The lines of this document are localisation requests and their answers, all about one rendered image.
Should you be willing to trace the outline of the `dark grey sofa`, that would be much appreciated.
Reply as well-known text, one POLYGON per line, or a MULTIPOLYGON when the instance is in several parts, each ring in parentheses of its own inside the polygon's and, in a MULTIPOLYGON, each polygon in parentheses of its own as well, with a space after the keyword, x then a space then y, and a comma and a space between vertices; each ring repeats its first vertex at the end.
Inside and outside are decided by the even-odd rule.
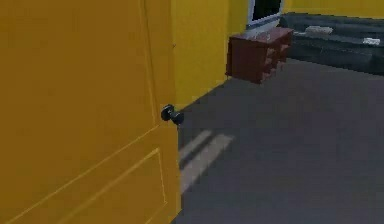
POLYGON ((290 58, 384 76, 384 19, 291 12, 281 15, 279 25, 293 30, 290 58), (333 32, 308 34, 308 26, 332 27, 333 32), (363 44, 364 38, 381 43, 363 44))

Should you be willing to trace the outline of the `yellow room door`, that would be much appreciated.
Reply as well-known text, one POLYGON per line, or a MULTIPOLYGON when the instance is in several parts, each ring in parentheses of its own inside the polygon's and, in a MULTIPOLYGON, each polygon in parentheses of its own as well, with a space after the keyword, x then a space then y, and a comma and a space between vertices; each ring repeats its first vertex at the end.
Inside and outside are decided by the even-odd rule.
POLYGON ((171 224, 171 0, 0 0, 0 224, 171 224))

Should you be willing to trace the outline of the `white flat cushion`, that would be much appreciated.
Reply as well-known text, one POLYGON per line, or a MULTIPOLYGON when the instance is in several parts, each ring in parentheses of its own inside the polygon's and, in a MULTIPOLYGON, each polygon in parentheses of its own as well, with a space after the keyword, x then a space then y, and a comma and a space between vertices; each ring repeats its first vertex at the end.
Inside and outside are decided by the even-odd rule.
POLYGON ((305 29, 305 32, 308 34, 317 34, 317 35, 329 35, 333 32, 332 27, 323 27, 323 26, 308 26, 305 29))

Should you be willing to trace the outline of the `black round door knob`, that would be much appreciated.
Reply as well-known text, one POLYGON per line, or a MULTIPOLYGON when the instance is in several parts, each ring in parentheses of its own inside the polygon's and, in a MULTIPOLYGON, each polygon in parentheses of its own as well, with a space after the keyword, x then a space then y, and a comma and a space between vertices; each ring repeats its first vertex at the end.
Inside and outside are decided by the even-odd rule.
POLYGON ((163 121, 172 121, 175 125, 181 125, 184 122, 184 114, 176 111, 175 107, 171 104, 163 107, 161 118, 163 121))

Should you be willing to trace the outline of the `white framed television set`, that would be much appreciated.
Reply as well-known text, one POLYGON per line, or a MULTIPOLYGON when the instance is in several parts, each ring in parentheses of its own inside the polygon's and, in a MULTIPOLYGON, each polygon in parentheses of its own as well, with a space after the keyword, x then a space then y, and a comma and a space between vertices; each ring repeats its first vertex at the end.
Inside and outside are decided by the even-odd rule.
POLYGON ((279 23, 284 0, 248 0, 246 29, 267 29, 279 23))

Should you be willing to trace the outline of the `dark red chest of drawers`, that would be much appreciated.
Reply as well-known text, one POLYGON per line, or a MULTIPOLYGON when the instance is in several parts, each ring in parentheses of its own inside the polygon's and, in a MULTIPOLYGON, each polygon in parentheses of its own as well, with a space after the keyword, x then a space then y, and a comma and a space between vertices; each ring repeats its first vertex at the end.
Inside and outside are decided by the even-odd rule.
POLYGON ((286 62, 293 30, 274 27, 254 36, 245 33, 229 38, 226 75, 261 84, 286 62))

